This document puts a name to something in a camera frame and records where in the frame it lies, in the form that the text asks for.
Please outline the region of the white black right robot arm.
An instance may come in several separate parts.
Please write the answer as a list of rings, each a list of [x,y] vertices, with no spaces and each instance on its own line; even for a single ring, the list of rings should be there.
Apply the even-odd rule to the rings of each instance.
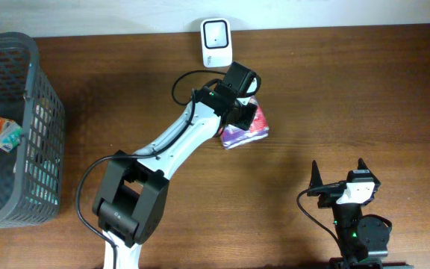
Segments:
[[[335,240],[341,257],[331,258],[327,268],[411,268],[402,262],[384,263],[388,256],[387,245],[393,224],[387,218],[362,213],[362,208],[375,199],[381,183],[363,159],[355,170],[350,170],[343,181],[323,183],[318,165],[311,165],[311,179],[301,195],[317,197],[318,208],[330,208],[335,230],[332,232],[312,217],[302,212],[316,225],[327,231]]]

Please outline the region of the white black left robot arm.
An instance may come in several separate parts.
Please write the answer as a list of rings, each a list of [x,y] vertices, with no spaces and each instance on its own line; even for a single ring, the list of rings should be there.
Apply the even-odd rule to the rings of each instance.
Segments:
[[[250,99],[260,87],[255,71],[234,62],[193,89],[181,116],[150,144],[103,159],[107,167],[92,212],[106,243],[105,268],[138,268],[141,247],[163,217],[177,169],[226,126],[248,130],[258,109]]]

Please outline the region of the small teal tissue packet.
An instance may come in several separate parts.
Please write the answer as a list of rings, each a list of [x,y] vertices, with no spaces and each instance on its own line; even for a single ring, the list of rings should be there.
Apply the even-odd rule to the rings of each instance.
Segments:
[[[12,151],[20,143],[22,128],[17,123],[11,123],[0,134],[0,149],[5,152]]]

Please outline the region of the purple red tissue pack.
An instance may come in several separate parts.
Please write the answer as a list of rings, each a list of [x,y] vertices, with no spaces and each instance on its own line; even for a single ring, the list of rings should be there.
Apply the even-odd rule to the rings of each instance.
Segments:
[[[268,136],[268,122],[257,99],[253,96],[250,98],[249,102],[257,105],[257,111],[249,129],[244,131],[232,125],[226,126],[220,136],[221,143],[225,149],[242,146]]]

